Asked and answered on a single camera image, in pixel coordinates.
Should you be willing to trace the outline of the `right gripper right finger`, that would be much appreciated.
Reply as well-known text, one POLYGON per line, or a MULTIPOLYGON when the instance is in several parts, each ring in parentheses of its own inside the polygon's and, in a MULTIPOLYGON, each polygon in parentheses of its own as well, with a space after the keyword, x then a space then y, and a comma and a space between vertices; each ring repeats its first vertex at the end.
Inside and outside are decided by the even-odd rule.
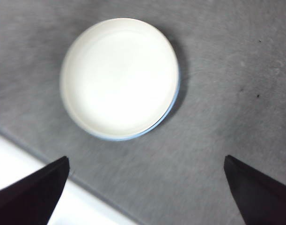
POLYGON ((286 225, 286 185, 231 155, 224 172, 245 224, 286 225))

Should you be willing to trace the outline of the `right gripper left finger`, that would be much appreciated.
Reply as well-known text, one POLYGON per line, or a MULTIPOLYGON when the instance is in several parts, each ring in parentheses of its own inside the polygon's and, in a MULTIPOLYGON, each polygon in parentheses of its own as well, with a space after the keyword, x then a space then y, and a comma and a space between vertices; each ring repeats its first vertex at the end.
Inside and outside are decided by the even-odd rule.
POLYGON ((0 190, 0 225, 46 225, 69 175, 63 156, 0 190))

